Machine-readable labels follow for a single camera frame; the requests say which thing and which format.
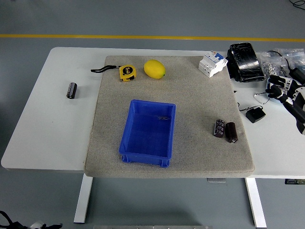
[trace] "white table top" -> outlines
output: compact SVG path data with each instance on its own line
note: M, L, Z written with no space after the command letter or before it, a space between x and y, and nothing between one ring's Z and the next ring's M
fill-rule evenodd
M101 75L109 55L203 56L203 51L54 48L36 81L1 164L7 169L83 172ZM70 82L78 99L66 98ZM240 108L261 105L254 98L265 82L232 80ZM241 114L255 171L251 177L305 178L305 136L281 104L263 105L266 117L252 124Z

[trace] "electrolytic capacitor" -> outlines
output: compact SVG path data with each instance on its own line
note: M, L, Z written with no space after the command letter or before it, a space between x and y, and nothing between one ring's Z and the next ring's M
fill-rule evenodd
M68 92L67 92L67 98L74 99L76 89L77 89L77 84L76 83L70 83L69 89L68 89Z
M214 127L215 137L223 137L224 136L224 120L217 119Z
M235 123L230 122L225 125L225 135L228 138L229 143L235 143L238 141Z

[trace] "black bag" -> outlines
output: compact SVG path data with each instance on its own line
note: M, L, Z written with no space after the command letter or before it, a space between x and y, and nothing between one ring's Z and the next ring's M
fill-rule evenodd
M4 212L4 211L0 211L0 214L3 215L6 220L9 222L9 225L4 226L4 225L0 225L0 228L7 228L7 229L29 229L26 226L21 225L19 222L14 222L11 221L11 219L9 218L9 216ZM62 224L55 224L52 226L47 227L46 224L43 224L43 226L40 229L59 229L62 228Z
M262 68L250 43L232 44L228 50L228 71L230 78L238 82L263 81Z

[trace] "yellow lemon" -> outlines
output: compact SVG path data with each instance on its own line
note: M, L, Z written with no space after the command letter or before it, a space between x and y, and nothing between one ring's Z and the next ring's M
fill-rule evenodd
M160 79L165 76L165 68L162 63L157 60L149 60L144 64L145 73L153 78Z

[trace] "black adapter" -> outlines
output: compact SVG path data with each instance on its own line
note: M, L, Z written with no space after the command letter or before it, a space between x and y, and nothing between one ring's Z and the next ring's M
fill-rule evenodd
M289 72L289 75L294 79L300 82L301 84L305 83L305 74L301 72L300 69L294 68Z
M246 113L246 117L251 121L251 123L261 120L265 117L265 115L266 114L261 107L252 108Z

